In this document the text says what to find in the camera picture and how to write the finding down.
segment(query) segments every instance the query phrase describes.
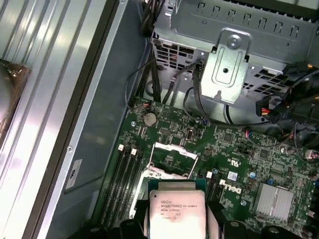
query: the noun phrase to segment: side panel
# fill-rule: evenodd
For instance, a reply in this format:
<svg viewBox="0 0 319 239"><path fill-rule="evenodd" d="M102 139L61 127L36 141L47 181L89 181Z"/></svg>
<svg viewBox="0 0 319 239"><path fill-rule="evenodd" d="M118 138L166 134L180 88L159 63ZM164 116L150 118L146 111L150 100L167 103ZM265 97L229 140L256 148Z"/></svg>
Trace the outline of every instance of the side panel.
<svg viewBox="0 0 319 239"><path fill-rule="evenodd" d="M22 237L105 2L0 2L0 55L32 69L0 151L1 238Z"/></svg>
<svg viewBox="0 0 319 239"><path fill-rule="evenodd" d="M70 150L62 159L38 238L66 238L91 219L126 112L125 82L148 51L147 41L139 33L140 17L138 0L120 2L70 139Z"/></svg>

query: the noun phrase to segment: blue component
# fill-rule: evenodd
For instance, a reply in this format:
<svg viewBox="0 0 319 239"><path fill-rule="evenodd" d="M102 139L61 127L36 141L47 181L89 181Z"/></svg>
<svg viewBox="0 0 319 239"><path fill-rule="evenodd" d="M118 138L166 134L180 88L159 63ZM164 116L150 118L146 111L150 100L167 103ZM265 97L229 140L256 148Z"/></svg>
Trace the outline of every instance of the blue component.
<svg viewBox="0 0 319 239"><path fill-rule="evenodd" d="M255 172L251 172L251 173L249 174L249 177L251 177L251 178L256 178L256 173L255 173Z"/></svg>
<svg viewBox="0 0 319 239"><path fill-rule="evenodd" d="M267 179L267 184L273 185L274 184L274 180L273 179Z"/></svg>

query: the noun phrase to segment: motherboard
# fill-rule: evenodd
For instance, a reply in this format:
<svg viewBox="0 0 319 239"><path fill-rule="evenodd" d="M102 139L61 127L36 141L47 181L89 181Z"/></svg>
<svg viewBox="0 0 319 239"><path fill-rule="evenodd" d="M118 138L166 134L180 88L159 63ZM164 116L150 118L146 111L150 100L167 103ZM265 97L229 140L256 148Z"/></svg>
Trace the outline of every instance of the motherboard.
<svg viewBox="0 0 319 239"><path fill-rule="evenodd" d="M276 225L300 235L310 218L317 170L294 147L243 128L210 125L183 110L136 98L126 114L95 215L107 229L132 218L149 178L206 179L206 201L228 220L259 231Z"/></svg>

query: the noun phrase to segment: heatsink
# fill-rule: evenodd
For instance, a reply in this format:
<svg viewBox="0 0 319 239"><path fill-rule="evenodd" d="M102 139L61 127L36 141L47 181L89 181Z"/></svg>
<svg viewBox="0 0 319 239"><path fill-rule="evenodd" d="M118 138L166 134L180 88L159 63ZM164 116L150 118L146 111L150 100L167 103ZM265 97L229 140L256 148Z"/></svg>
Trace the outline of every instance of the heatsink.
<svg viewBox="0 0 319 239"><path fill-rule="evenodd" d="M264 216L286 222L294 194L285 189L261 183L254 205L254 211Z"/></svg>

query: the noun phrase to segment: metal bracket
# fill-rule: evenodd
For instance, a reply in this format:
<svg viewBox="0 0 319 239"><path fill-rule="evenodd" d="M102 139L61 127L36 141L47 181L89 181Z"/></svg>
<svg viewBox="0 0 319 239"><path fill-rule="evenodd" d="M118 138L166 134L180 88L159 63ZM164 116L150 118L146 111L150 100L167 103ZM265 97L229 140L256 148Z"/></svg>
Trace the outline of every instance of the metal bracket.
<svg viewBox="0 0 319 239"><path fill-rule="evenodd" d="M242 92L250 38L232 31L221 33L216 51L209 54L201 79L201 94L233 104Z"/></svg>

